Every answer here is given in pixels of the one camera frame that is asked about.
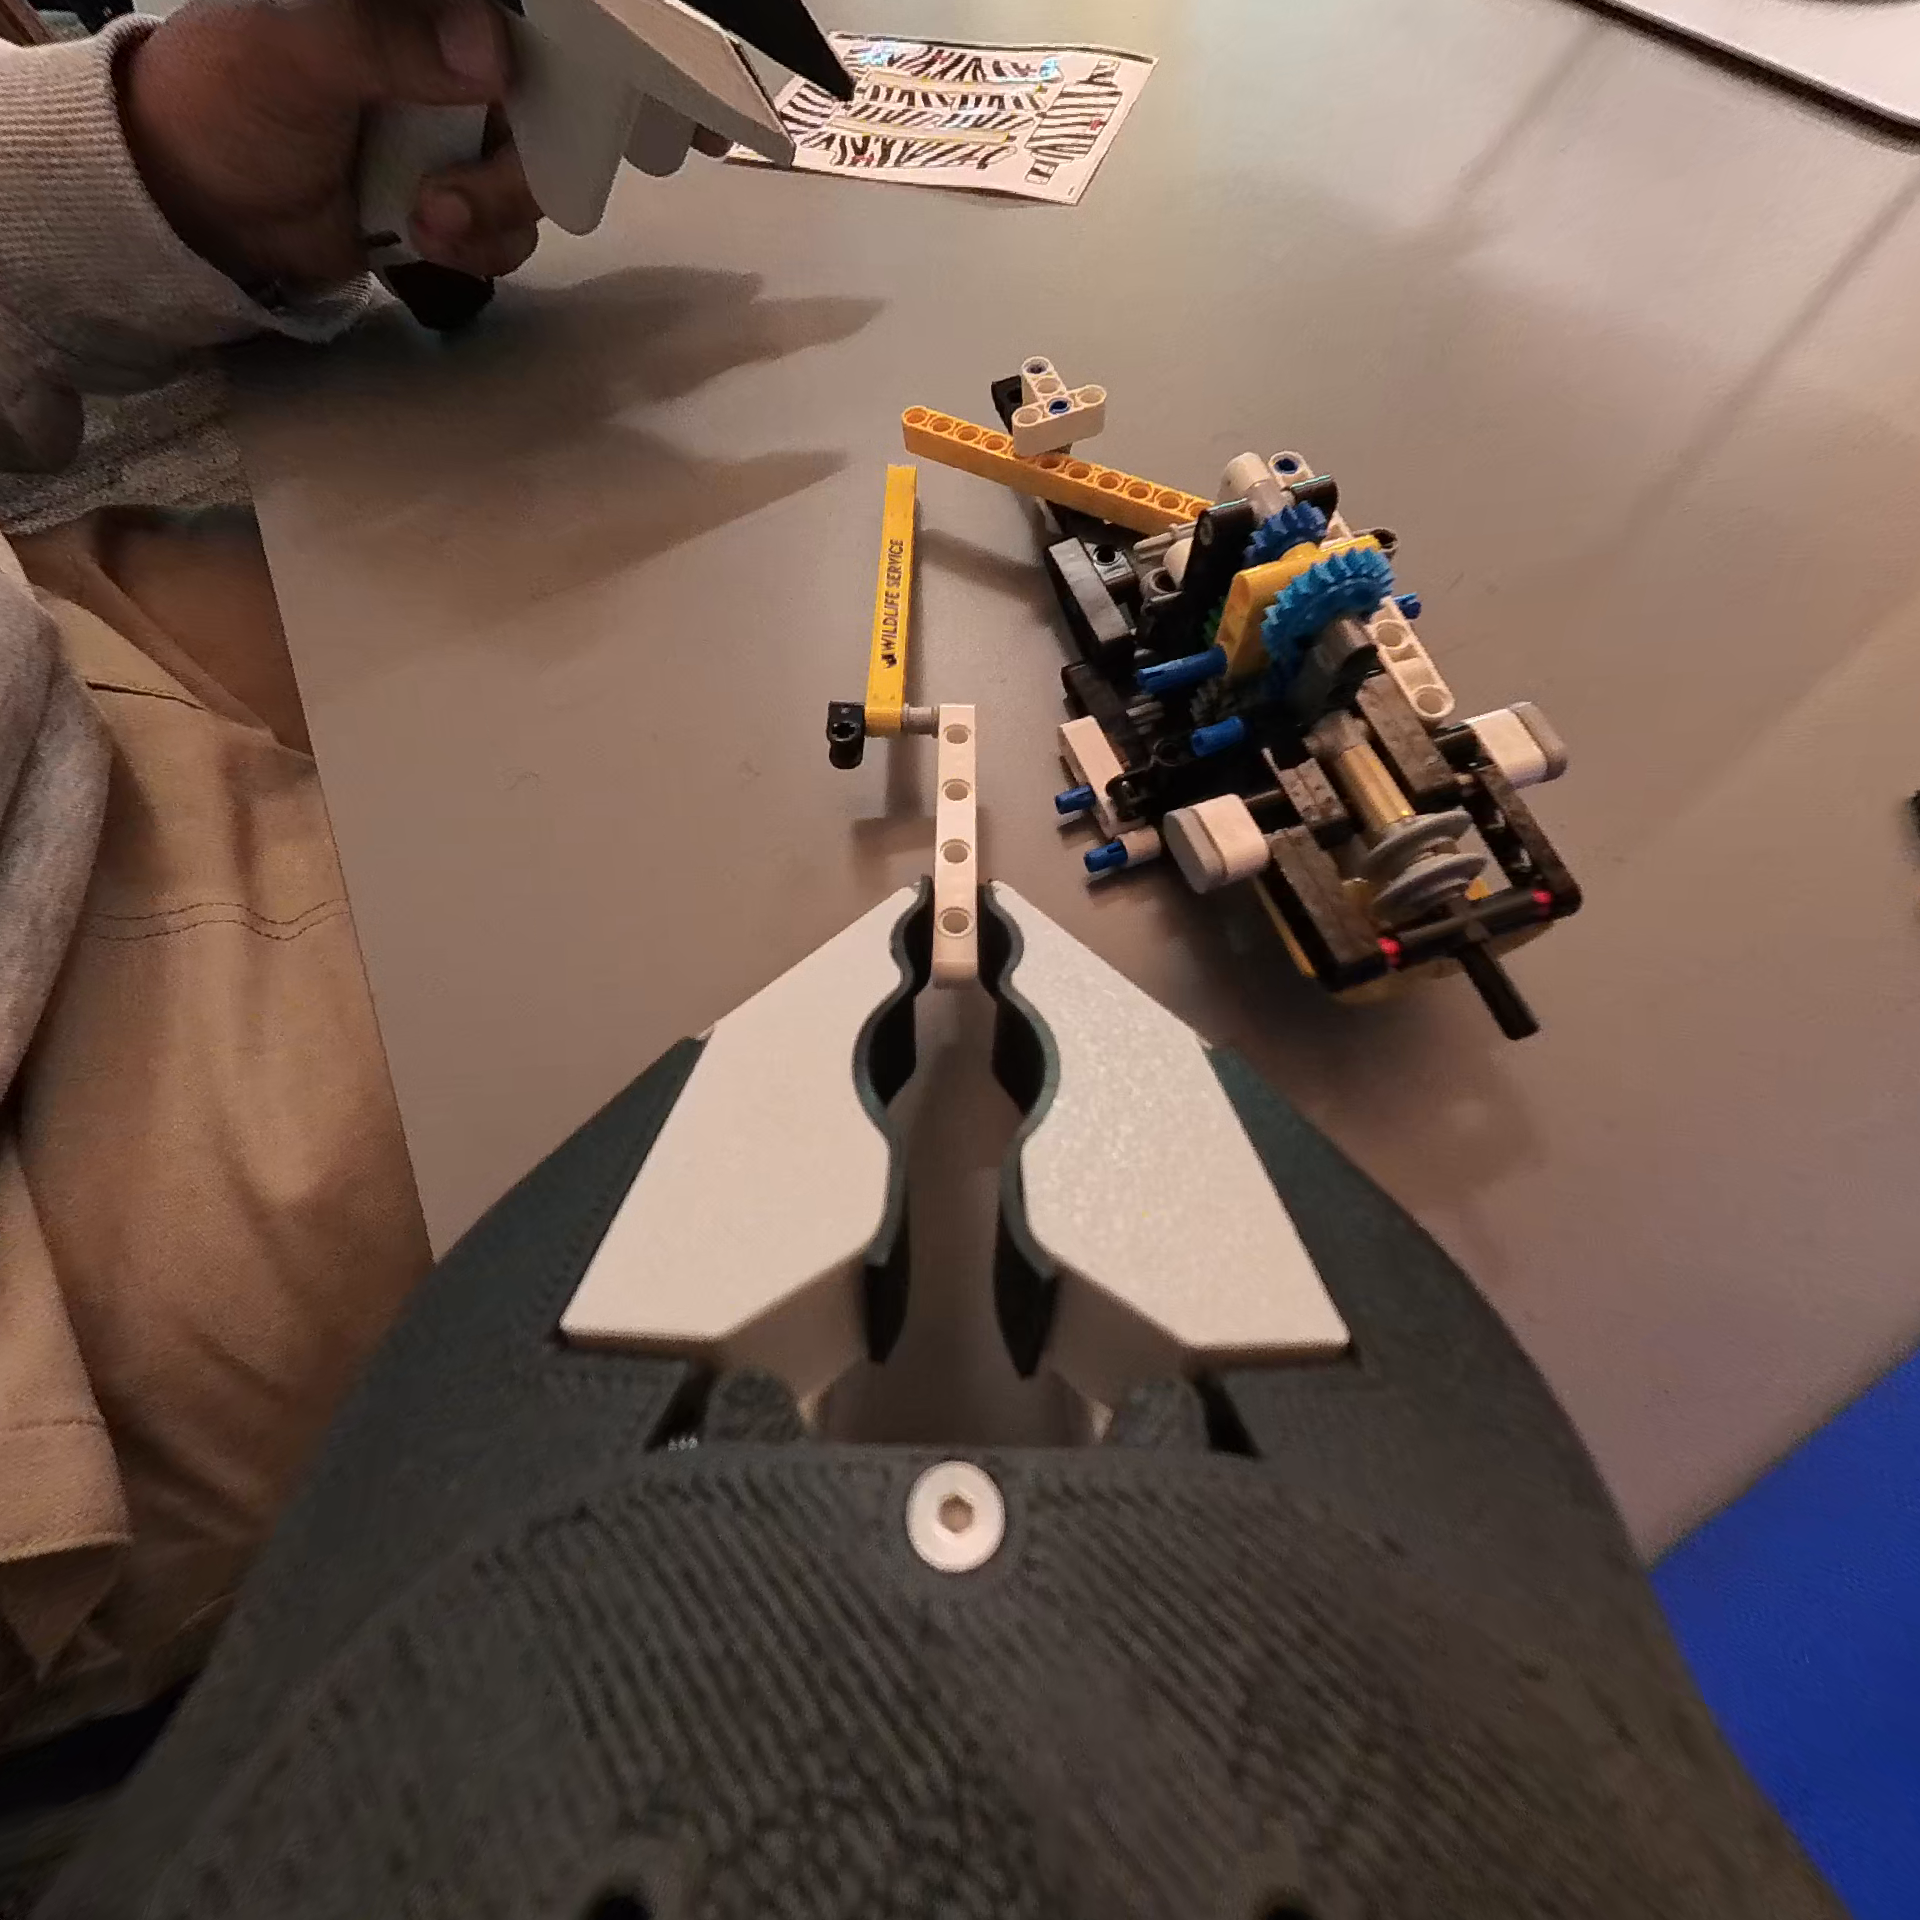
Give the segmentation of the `person's grey sweater hem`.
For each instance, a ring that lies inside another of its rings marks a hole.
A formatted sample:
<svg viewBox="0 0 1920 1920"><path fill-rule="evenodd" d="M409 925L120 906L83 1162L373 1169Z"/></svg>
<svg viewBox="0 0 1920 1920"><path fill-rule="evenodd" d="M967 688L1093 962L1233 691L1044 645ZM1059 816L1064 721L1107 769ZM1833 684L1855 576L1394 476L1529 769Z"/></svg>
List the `person's grey sweater hem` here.
<svg viewBox="0 0 1920 1920"><path fill-rule="evenodd" d="M3 1091L77 931L107 769L107 734L63 629L3 550Z"/></svg>

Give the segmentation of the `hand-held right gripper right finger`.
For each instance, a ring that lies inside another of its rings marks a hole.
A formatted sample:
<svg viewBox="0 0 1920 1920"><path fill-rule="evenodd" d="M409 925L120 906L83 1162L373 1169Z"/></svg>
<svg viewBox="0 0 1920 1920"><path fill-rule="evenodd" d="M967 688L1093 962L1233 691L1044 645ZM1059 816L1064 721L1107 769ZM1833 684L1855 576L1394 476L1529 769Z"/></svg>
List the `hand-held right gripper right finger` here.
<svg viewBox="0 0 1920 1920"><path fill-rule="evenodd" d="M1149 1380L1345 1355L1225 1058L1013 885L979 910L989 1069L1017 1115L992 1257L1015 1374L1113 1411Z"/></svg>

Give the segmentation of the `lego vehicle chassis with gears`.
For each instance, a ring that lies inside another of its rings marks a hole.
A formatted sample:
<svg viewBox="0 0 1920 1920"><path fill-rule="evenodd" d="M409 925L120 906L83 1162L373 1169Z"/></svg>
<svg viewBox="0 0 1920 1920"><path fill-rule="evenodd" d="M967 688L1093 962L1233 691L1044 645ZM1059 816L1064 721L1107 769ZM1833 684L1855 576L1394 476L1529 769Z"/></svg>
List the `lego vehicle chassis with gears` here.
<svg viewBox="0 0 1920 1920"><path fill-rule="evenodd" d="M1509 955L1579 885L1526 791L1570 754L1531 703L1456 713L1396 537L1294 447L1209 492L1093 459L1107 393L1048 356L989 403L992 426L908 405L902 443L1038 510L1068 629L1051 807L1091 836L1087 885L1169 863L1197 899L1255 896L1329 995L1456 973L1509 1043L1539 1036Z"/></svg>

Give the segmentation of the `white and yellow lego beam assembly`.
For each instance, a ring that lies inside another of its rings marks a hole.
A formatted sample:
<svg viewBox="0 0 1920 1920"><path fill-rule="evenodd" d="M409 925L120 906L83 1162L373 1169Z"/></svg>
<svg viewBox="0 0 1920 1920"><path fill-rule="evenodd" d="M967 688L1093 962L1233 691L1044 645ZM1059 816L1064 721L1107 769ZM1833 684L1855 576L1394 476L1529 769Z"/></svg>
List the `white and yellow lego beam assembly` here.
<svg viewBox="0 0 1920 1920"><path fill-rule="evenodd" d="M882 481L864 688L854 703L829 703L821 734L834 770L854 770L870 742L935 742L930 982L961 990L979 975L977 709L908 698L915 561L917 469L892 465Z"/></svg>

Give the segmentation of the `grey tray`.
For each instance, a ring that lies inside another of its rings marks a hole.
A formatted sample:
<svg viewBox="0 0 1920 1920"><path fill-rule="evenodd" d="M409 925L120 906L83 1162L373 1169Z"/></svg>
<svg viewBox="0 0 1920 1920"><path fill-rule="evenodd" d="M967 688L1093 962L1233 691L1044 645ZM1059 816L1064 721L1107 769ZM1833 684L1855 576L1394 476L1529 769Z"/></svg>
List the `grey tray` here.
<svg viewBox="0 0 1920 1920"><path fill-rule="evenodd" d="M1770 82L1915 132L1915 3L1597 3Z"/></svg>

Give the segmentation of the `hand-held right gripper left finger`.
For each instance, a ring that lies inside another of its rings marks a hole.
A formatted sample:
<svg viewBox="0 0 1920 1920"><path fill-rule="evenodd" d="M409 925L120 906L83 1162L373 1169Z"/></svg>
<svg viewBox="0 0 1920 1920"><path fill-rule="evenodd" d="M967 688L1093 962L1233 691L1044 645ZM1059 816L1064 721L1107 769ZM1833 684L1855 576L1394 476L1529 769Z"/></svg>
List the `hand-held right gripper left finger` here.
<svg viewBox="0 0 1920 1920"><path fill-rule="evenodd" d="M719 1019L559 1332L765 1373L817 1400L905 1325L905 1130L930 885L892 890Z"/></svg>

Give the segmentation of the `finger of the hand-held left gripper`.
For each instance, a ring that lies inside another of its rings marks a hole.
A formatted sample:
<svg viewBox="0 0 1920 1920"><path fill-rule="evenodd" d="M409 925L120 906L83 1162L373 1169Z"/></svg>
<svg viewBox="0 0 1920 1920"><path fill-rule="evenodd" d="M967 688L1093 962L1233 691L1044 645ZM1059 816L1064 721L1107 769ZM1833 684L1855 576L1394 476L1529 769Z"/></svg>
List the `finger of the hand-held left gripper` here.
<svg viewBox="0 0 1920 1920"><path fill-rule="evenodd" d="M748 51L849 101L854 84L802 3L508 3L506 125L548 223L600 227L621 168L670 175L709 132L772 162L793 141Z"/></svg>

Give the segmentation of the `person's beige pants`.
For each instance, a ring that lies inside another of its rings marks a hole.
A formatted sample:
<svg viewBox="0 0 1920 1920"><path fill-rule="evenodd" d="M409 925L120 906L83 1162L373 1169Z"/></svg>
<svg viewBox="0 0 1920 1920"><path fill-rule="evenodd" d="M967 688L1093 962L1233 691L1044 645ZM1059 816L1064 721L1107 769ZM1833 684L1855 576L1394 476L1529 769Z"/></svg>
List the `person's beige pants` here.
<svg viewBox="0 0 1920 1920"><path fill-rule="evenodd" d="M244 510L13 539L107 734L3 1091L3 1746L211 1648L431 1252Z"/></svg>

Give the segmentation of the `person's left forearm grey sleeve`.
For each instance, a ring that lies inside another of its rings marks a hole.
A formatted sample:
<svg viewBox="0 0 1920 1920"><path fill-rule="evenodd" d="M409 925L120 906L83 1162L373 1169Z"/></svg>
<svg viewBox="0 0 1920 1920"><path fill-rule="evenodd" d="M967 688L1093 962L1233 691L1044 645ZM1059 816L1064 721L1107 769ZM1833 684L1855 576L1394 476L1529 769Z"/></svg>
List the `person's left forearm grey sleeve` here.
<svg viewBox="0 0 1920 1920"><path fill-rule="evenodd" d="M287 290L230 281L145 192L120 82L160 20L3 47L3 537L98 510L244 510L221 352L332 343L373 276Z"/></svg>

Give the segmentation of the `person's left hand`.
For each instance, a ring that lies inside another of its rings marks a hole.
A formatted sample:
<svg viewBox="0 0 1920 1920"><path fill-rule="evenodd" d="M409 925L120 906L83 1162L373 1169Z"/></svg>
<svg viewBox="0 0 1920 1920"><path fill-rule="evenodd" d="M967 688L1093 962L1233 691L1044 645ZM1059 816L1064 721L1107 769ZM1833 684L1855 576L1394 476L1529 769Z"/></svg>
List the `person's left hand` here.
<svg viewBox="0 0 1920 1920"><path fill-rule="evenodd" d="M250 298L370 276L361 133L398 104L502 104L493 3L190 3L115 57L130 162L180 241Z"/></svg>

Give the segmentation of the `blue mat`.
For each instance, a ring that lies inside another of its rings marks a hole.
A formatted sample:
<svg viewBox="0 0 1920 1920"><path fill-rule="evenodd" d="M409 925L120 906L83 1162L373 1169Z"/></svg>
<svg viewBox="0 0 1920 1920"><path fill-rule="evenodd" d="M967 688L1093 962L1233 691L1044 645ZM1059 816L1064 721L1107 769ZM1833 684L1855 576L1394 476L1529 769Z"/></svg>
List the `blue mat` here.
<svg viewBox="0 0 1920 1920"><path fill-rule="evenodd" d="M1855 1917L1915 1917L1915 1355L1651 1570L1721 1732Z"/></svg>

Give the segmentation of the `zebra striped sticker sheet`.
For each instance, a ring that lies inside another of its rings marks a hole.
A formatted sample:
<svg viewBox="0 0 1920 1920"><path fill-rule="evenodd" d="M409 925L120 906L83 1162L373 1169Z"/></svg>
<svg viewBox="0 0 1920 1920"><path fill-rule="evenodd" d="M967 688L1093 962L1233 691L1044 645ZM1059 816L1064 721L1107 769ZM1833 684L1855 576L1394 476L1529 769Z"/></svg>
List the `zebra striped sticker sheet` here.
<svg viewBox="0 0 1920 1920"><path fill-rule="evenodd" d="M1077 206L1157 58L1107 47L829 34L852 97L790 77L790 170Z"/></svg>

